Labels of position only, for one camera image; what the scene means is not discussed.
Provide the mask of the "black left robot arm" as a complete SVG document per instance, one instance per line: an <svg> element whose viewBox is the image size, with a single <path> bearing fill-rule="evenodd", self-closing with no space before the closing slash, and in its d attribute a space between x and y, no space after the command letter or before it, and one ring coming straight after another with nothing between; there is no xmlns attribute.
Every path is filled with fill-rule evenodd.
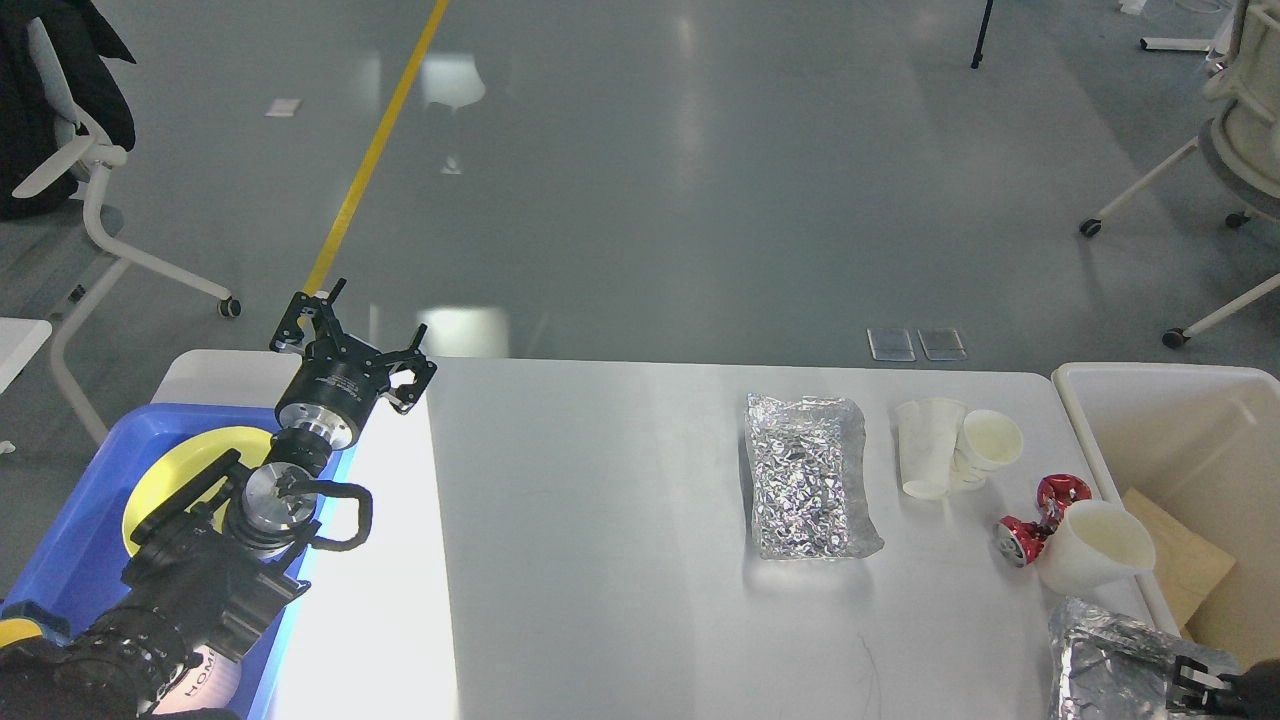
<svg viewBox="0 0 1280 720"><path fill-rule="evenodd" d="M3 647L5 719L141 719L210 653L242 660L310 583L288 573L306 550L347 552L372 529L371 492L325 480L379 400L410 413L436 373L420 324L404 348L347 333L325 295L298 291L270 347L300 369L274 416L265 459L218 452L131 530L127 594L67 644L42 635Z"/></svg>

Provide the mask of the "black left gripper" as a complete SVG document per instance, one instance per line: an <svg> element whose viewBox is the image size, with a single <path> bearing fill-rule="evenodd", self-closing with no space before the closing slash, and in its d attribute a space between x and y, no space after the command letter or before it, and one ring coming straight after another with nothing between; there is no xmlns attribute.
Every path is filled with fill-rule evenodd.
<svg viewBox="0 0 1280 720"><path fill-rule="evenodd" d="M351 345L334 311L346 287L294 292L274 334L270 350L303 359L298 373L275 407L280 427L311 432L332 448L353 446L384 398L398 414L408 414L422 398L438 365L422 351L428 324L421 323L406 348L387 351ZM375 361L380 357L380 366Z"/></svg>

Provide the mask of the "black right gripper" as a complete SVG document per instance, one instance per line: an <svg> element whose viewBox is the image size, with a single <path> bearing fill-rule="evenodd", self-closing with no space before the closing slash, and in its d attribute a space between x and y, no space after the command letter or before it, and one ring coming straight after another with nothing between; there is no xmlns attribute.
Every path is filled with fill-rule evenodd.
<svg viewBox="0 0 1280 720"><path fill-rule="evenodd" d="M1175 656L1166 710L1279 719L1279 661L1261 661L1238 675L1213 675L1193 657Z"/></svg>

